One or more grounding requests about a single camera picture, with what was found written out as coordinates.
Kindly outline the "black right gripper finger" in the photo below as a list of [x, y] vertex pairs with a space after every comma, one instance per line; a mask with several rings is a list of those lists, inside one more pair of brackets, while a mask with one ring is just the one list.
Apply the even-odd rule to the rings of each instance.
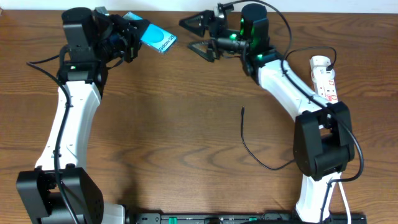
[[187, 47], [207, 62], [215, 61], [214, 51], [209, 40], [190, 42]]
[[194, 16], [190, 16], [179, 21], [179, 26], [190, 31], [191, 33], [204, 37], [205, 31], [208, 30], [210, 23], [214, 19], [214, 12], [205, 10]]

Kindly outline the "blue screen smartphone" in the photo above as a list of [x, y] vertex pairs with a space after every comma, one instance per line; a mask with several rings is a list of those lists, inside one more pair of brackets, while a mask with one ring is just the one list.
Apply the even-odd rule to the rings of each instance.
[[123, 16], [123, 19], [127, 20], [127, 50], [126, 52], [130, 53], [130, 56], [136, 56], [137, 53], [135, 52], [139, 50], [141, 44], [145, 44], [149, 47], [152, 47], [158, 53], [165, 54], [168, 50], [170, 50], [177, 42], [177, 36], [171, 34], [170, 32], [166, 31], [163, 28], [153, 24], [150, 22], [146, 32], [141, 38], [141, 42], [130, 42], [129, 41], [129, 20], [139, 20], [143, 19], [138, 15], [128, 12]]

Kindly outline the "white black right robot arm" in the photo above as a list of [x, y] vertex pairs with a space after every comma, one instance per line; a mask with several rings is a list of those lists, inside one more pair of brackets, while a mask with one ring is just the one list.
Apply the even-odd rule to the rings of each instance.
[[294, 121], [293, 163], [302, 172], [300, 197], [292, 213], [268, 212], [250, 215], [243, 223], [364, 223], [365, 218], [346, 212], [332, 214], [329, 205], [335, 186], [349, 162], [363, 155], [352, 132], [348, 107], [336, 97], [335, 61], [324, 56], [311, 58], [313, 87], [309, 87], [290, 68], [291, 49], [278, 52], [270, 43], [271, 5], [264, 1], [244, 1], [240, 28], [228, 27], [227, 15], [234, 8], [229, 2], [218, 4], [180, 20], [191, 33], [209, 39], [191, 42], [188, 48], [209, 62], [221, 56], [240, 58], [245, 74], [268, 91]]

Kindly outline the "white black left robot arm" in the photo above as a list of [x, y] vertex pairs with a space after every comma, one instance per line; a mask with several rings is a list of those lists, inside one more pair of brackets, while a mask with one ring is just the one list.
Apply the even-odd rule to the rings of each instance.
[[104, 201], [86, 171], [86, 152], [108, 72], [137, 57], [150, 22], [104, 7], [75, 7], [62, 21], [67, 43], [52, 76], [57, 111], [43, 153], [33, 170], [19, 173], [17, 191], [32, 223], [132, 223], [125, 205]]

